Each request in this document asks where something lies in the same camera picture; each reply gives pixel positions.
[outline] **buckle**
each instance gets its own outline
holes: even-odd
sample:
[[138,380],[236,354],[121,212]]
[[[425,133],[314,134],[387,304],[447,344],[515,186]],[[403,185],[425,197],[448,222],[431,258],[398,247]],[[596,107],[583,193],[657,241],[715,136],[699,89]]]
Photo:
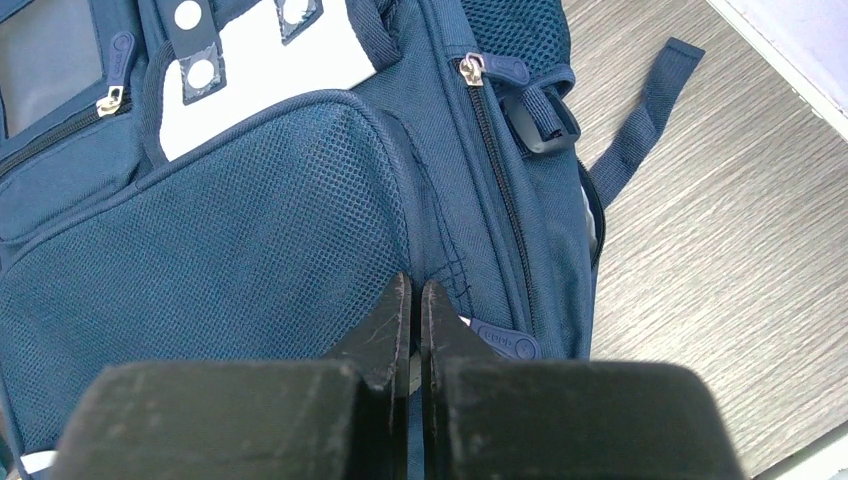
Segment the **buckle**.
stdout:
[[512,125],[513,131],[527,147],[527,150],[536,154],[561,152],[573,147],[580,138],[580,125],[571,110],[555,93],[545,91],[545,97],[551,103],[553,111],[562,123],[560,135],[549,140],[542,138],[533,115],[518,97],[510,96],[505,98],[503,102],[504,115]]

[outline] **mesh pocket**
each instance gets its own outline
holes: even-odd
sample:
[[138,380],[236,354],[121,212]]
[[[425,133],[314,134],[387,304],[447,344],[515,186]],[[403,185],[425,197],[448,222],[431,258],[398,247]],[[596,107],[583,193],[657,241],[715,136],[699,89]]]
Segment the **mesh pocket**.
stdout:
[[269,119],[34,247],[0,280],[25,451],[107,365],[322,354],[408,268],[388,154],[357,110]]
[[533,75],[571,61],[560,0],[462,0],[481,50],[523,59]]

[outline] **blue backpack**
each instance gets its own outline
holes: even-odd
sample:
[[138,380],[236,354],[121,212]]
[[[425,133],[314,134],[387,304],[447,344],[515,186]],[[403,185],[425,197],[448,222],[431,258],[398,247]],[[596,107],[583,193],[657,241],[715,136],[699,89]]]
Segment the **blue backpack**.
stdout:
[[104,367],[320,356],[399,271],[504,356],[588,358],[604,208],[703,55],[669,40],[587,170],[560,0],[13,0],[0,52],[24,478]]

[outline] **wooden floor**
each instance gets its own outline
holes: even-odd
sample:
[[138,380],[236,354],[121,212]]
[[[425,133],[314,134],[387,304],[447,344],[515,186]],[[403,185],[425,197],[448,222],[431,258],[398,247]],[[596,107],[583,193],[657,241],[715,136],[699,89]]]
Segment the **wooden floor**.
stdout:
[[707,51],[607,213],[593,355],[686,365],[748,473],[848,421],[848,144],[705,0],[564,0],[592,163],[669,36]]

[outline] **zipper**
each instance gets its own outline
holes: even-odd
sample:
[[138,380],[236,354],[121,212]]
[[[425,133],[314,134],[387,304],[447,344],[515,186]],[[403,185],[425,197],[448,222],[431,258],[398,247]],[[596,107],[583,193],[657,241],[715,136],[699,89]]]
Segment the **zipper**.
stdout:
[[468,85],[468,95],[480,132],[483,136],[483,144],[489,157],[489,163],[495,173],[495,181],[498,190],[506,206],[506,214],[509,218],[512,233],[518,246],[518,255],[521,260],[521,269],[524,272],[524,285],[527,289],[527,302],[530,310],[530,327],[535,334],[535,295],[533,290],[533,278],[530,275],[530,260],[527,253],[527,243],[524,229],[518,217],[518,208],[512,197],[512,189],[509,186],[506,171],[503,167],[503,157],[497,144],[497,136],[492,125],[489,110],[486,108],[483,97],[483,74],[491,75],[493,78],[504,83],[521,87],[527,85],[530,79],[526,64],[514,57],[499,57],[490,54],[468,53],[465,58],[454,60],[454,67],[459,71]]
[[132,110],[129,80],[133,60],[137,53],[136,41],[130,32],[118,32],[109,46],[109,71],[106,78],[106,96],[98,100],[94,110],[80,112],[36,137],[22,149],[0,163],[0,180],[7,173],[30,158],[47,150],[57,142],[88,128],[100,119],[121,115]]
[[601,252],[604,250],[604,240],[607,234],[607,218],[604,214],[603,207],[601,207],[601,197],[598,195],[598,190],[595,188],[595,182],[592,180],[589,170],[586,169],[586,165],[583,165],[583,162],[580,160],[577,160],[577,168],[580,171],[580,178],[583,180],[581,183],[585,187],[586,195],[598,206],[598,215],[592,212],[592,215],[595,217],[595,226],[598,227],[595,231],[598,247],[595,248],[592,254],[592,270],[594,270],[598,268],[598,263],[601,260]]

